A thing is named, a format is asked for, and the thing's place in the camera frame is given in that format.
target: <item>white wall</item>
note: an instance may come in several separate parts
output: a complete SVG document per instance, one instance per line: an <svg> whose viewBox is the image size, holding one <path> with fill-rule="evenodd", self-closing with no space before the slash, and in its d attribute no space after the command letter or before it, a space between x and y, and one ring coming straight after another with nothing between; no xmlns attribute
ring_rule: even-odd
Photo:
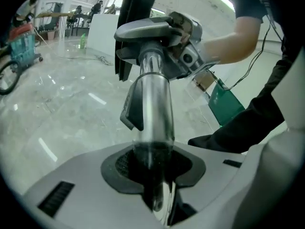
<svg viewBox="0 0 305 229"><path fill-rule="evenodd" d="M250 61L258 52L258 50L255 50L255 52L247 59L232 64L234 65L234 68L230 72L227 79L224 81L227 87L232 86L246 73ZM245 108L249 105L250 101L260 93L260 91L268 81L273 67L280 59L281 56L278 54L263 52L262 55L256 60L254 66L250 71L250 74L231 90L232 93L236 96L236 98ZM265 143L274 135L281 133L286 128L286 123L281 124L275 130L273 130L267 136L267 138L263 140L263 143Z"/></svg>

